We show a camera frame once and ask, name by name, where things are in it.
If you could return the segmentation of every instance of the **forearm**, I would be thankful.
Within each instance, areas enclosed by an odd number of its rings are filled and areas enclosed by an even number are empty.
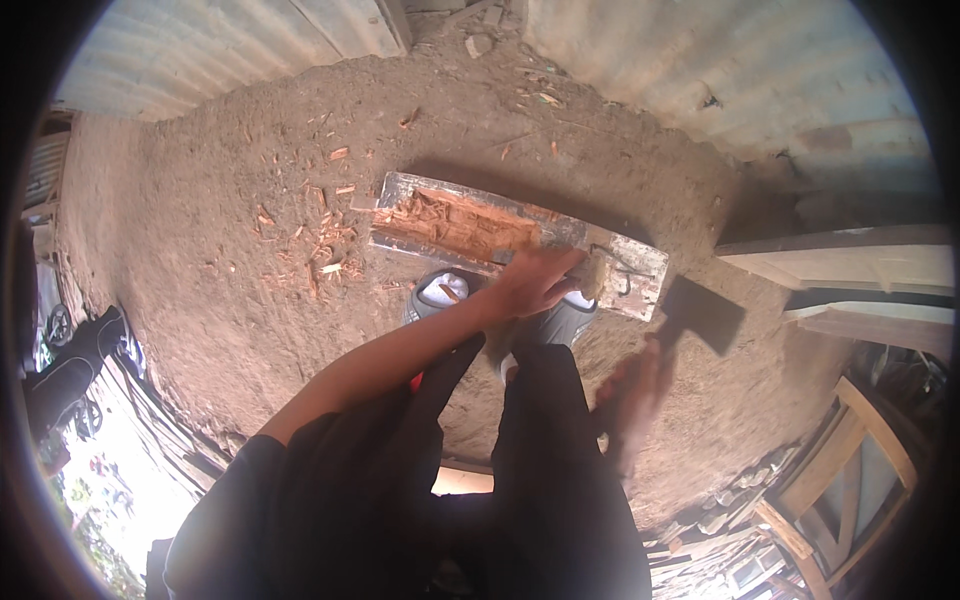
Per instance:
[[[501,304],[489,288],[480,290],[344,354],[317,373],[259,433],[287,444],[313,419],[343,412],[409,381],[443,352],[501,321]]]

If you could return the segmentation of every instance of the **axe head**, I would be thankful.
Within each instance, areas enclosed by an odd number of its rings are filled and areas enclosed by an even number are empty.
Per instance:
[[[689,329],[720,356],[730,349],[746,312],[741,306],[679,275],[663,299],[662,310],[669,327],[678,331],[678,337],[680,330]]]

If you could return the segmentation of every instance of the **corrugated metal sheet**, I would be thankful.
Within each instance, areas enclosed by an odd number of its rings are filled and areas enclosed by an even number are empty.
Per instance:
[[[50,190],[57,185],[69,141],[70,132],[46,135],[36,141],[34,155],[30,159],[30,171],[27,175],[25,208],[46,201]]]
[[[577,81],[812,186],[939,190],[924,129],[846,0],[528,0],[524,40]]]
[[[376,0],[116,0],[74,58],[54,104],[169,119],[311,66],[402,55],[388,21]]]

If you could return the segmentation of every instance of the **dirt floor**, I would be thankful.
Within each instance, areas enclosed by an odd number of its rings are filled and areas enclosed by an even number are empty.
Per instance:
[[[681,341],[676,385],[636,469],[639,527],[807,433],[849,347],[781,324],[785,289],[712,256],[733,204],[762,192],[749,168],[561,76],[530,81],[515,67],[552,65],[516,31],[466,22],[468,33],[499,36],[473,60],[467,34],[440,36],[436,19],[413,25],[418,43],[405,58],[313,68],[162,123],[75,120],[61,260],[91,312],[123,303],[157,387],[181,416],[235,451],[311,375],[398,326],[407,284],[432,266],[369,250],[370,217],[348,209],[351,194],[335,194],[352,184],[353,194],[378,194],[396,170],[649,241],[670,255],[668,280],[684,274],[748,309],[723,359],[692,337]],[[400,127],[415,108],[414,122]],[[346,158],[328,159],[344,146]],[[325,194],[327,226],[356,232],[321,264],[347,257],[363,271],[324,279],[316,298],[303,265],[324,208],[305,181]],[[259,205],[268,218],[258,220]],[[641,348],[643,332],[662,319],[655,315],[650,325],[611,314],[594,322],[574,348],[588,398]],[[478,360],[442,415],[447,451],[486,461],[501,402],[499,382]]]

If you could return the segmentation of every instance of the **hand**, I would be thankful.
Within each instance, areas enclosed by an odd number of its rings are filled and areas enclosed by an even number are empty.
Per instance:
[[[527,317],[552,308],[579,281],[566,277],[587,253],[566,246],[517,252],[489,288],[504,319]]]
[[[647,333],[646,348],[640,354],[623,359],[596,393],[596,405],[603,406],[616,396],[613,415],[615,449],[620,456],[613,459],[621,474],[633,470],[633,459],[643,447],[650,427],[657,419],[660,407],[673,385],[675,355],[671,351],[664,360],[660,341]]]

